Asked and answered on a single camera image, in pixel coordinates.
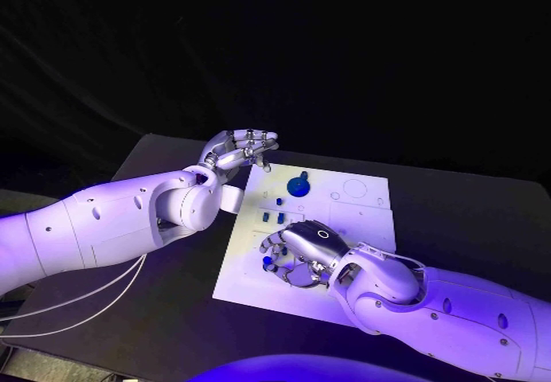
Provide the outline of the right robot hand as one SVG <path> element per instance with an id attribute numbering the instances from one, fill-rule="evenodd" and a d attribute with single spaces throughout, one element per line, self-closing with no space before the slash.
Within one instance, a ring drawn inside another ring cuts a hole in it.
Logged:
<path id="1" fill-rule="evenodd" d="M 351 247 L 336 231 L 316 220 L 291 223 L 261 242 L 263 270 L 293 287 L 329 285 Z"/>

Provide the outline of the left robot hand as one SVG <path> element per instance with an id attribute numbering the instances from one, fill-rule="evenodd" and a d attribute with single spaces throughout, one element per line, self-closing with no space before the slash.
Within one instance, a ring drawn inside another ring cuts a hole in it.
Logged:
<path id="1" fill-rule="evenodd" d="M 199 165 L 219 173 L 252 165 L 270 172 L 271 166 L 264 153 L 277 148 L 276 132 L 254 129 L 222 131 L 205 145 Z"/>

